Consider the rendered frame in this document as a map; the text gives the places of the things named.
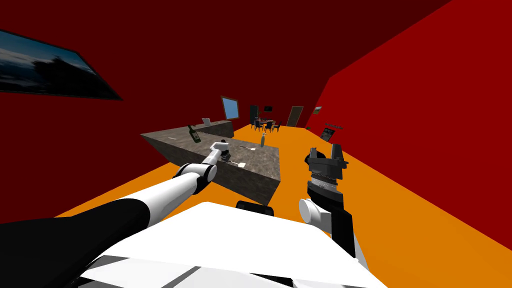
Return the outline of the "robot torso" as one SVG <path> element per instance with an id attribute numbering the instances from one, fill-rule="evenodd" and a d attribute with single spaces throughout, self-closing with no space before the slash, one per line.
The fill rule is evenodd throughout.
<path id="1" fill-rule="evenodd" d="M 203 202 L 113 245 L 83 277 L 121 288 L 387 288 L 322 230 Z"/>

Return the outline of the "large dark landscape picture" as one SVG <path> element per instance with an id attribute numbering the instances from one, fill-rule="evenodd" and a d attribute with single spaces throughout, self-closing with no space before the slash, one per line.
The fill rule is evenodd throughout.
<path id="1" fill-rule="evenodd" d="M 0 92 L 121 100 L 76 51 L 2 29 Z"/>

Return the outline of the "dining table with chairs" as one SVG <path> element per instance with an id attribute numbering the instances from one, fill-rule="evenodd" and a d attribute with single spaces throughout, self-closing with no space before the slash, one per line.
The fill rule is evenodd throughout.
<path id="1" fill-rule="evenodd" d="M 255 117 L 251 120 L 250 125 L 251 128 L 253 128 L 255 131 L 261 131 L 264 132 L 278 132 L 281 127 L 282 121 L 275 121 L 271 119 L 263 119 Z"/>

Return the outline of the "brown door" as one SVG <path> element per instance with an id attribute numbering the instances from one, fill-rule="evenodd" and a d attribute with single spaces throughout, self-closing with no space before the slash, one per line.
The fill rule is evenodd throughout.
<path id="1" fill-rule="evenodd" d="M 286 126 L 296 127 L 300 116 L 302 114 L 303 106 L 292 106 L 290 110 L 289 118 L 287 119 Z"/>

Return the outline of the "blue window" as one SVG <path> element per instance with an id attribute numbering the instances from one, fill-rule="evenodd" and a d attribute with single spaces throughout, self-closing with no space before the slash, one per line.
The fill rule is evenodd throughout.
<path id="1" fill-rule="evenodd" d="M 221 96 L 223 111 L 226 120 L 234 120 L 239 118 L 239 106 L 236 99 Z"/>

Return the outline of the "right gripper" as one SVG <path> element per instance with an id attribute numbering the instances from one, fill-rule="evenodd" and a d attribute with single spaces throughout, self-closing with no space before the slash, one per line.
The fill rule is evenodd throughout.
<path id="1" fill-rule="evenodd" d="M 312 147 L 305 158 L 309 171 L 334 180 L 343 179 L 343 170 L 349 164 L 344 161 L 343 151 L 340 144 L 333 143 L 331 146 L 331 158 Z"/>

